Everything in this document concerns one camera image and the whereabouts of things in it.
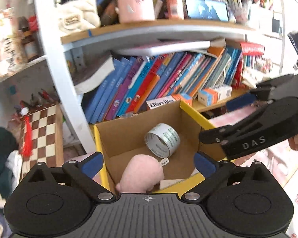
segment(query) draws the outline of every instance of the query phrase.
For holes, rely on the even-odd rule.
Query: purple book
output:
[[[112,120],[116,116],[116,112],[119,109],[119,104],[121,104],[121,101],[123,100],[125,94],[128,91],[128,86],[130,85],[133,77],[139,70],[140,66],[142,65],[143,60],[141,57],[137,57],[137,60],[133,64],[130,72],[128,73],[127,77],[125,78],[123,84],[119,87],[119,90],[117,91],[117,94],[114,98],[114,102],[111,104],[111,107],[106,115],[106,120]]]

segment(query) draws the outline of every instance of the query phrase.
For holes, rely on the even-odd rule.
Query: green fabric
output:
[[[11,132],[0,127],[0,194],[7,199],[12,192],[12,171],[5,166],[8,156],[18,149],[18,144]]]

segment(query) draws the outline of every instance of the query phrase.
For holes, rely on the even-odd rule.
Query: orange box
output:
[[[193,99],[186,93],[175,94],[175,95],[172,95],[172,97],[175,100],[182,100],[182,101],[186,102],[188,105],[192,106]]]

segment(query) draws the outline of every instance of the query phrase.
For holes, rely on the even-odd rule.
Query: pink bottle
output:
[[[119,22],[155,20],[153,0],[117,0]]]

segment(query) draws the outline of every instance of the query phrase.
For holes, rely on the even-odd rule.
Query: pink plush toy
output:
[[[164,179],[162,165],[154,157],[136,155],[128,163],[116,190],[125,193],[146,193]]]

